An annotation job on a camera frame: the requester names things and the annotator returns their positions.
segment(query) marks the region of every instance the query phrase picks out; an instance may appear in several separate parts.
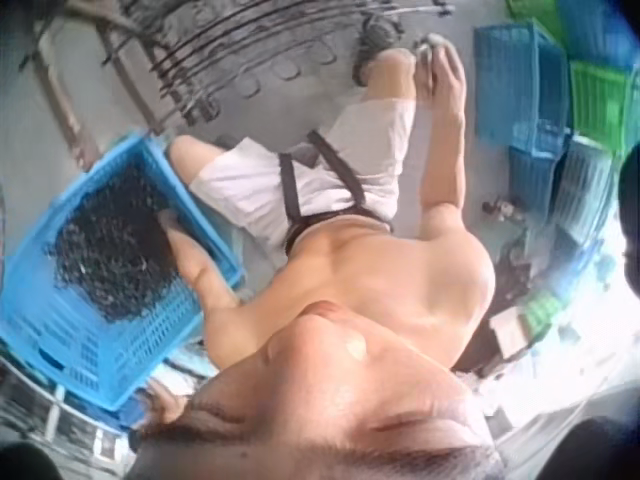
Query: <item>man's hand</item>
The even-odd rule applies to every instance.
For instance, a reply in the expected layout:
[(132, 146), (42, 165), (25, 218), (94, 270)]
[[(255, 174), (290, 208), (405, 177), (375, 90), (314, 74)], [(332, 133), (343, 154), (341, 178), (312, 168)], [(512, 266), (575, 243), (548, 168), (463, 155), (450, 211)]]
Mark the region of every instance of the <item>man's hand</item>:
[(167, 233), (178, 271), (198, 296), (202, 311), (233, 308), (239, 305), (236, 295), (222, 277), (207, 252), (182, 229), (170, 210), (160, 212), (160, 224)]
[(433, 108), (434, 116), (464, 118), (467, 80), (456, 48), (439, 35), (430, 35), (431, 54), (418, 59), (418, 99)]
[(240, 302), (207, 252), (180, 227), (172, 212), (159, 220), (169, 238), (178, 271), (198, 296), (204, 312), (204, 341), (213, 364), (220, 370), (255, 353), (251, 321), (237, 315)]

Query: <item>belt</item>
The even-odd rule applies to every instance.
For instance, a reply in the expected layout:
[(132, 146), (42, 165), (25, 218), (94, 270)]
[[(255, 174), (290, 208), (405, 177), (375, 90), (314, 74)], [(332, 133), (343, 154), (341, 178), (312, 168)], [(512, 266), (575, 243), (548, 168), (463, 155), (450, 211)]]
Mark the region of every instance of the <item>belt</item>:
[(388, 222), (385, 222), (378, 215), (366, 208), (366, 197), (360, 180), (349, 164), (347, 164), (347, 162), (338, 155), (331, 144), (329, 144), (329, 142), (327, 142), (322, 135), (315, 130), (311, 131), (307, 135), (307, 139), (325, 159), (329, 168), (338, 176), (347, 190), (349, 190), (353, 197), (354, 204), (351, 207), (336, 212), (324, 212), (303, 216), (300, 210), (298, 186), (293, 168), (293, 156), (289, 153), (281, 153), (278, 155), (278, 158), (280, 159), (280, 177), (282, 179), (284, 207), (287, 219), (289, 220), (289, 230), (287, 231), (284, 245), (287, 256), (291, 253), (296, 240), (298, 240), (305, 231), (315, 225), (336, 217), (341, 217), (343, 215), (359, 215), (388, 224)]

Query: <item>metal rack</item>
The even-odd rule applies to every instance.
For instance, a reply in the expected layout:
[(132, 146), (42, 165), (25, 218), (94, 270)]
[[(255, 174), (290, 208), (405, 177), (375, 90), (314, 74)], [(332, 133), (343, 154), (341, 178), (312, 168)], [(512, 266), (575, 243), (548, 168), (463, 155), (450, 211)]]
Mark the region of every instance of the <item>metal rack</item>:
[[(433, 5), (401, 8), (389, 0), (119, 0), (122, 13), (132, 20), (143, 18), (141, 28), (156, 35), (169, 48), (147, 45), (151, 71), (160, 81), (162, 98), (170, 97), (175, 109), (163, 119), (181, 113), (187, 124), (214, 120), (220, 113), (217, 94), (235, 85), (244, 98), (261, 91), (257, 70), (268, 67), (286, 72), (277, 76), (291, 81), (300, 76), (299, 60), (308, 60), (309, 49), (322, 49), (326, 65), (338, 58), (327, 37), (359, 29), (373, 13), (393, 16), (426, 13), (446, 16), (454, 8), (442, 0)], [(132, 39), (121, 38), (103, 63), (117, 57)]]

